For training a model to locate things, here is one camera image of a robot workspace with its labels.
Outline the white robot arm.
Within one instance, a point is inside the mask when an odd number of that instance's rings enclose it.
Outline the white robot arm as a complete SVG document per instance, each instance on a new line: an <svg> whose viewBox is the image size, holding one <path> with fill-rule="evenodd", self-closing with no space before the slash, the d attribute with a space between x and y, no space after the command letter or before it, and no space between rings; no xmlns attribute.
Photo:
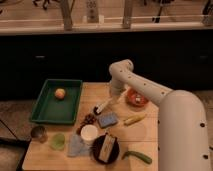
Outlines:
<svg viewBox="0 0 213 171"><path fill-rule="evenodd" d="M158 107L158 171L213 171L206 111L201 100L133 72L126 59L109 66L109 92L119 97L127 84Z"/></svg>

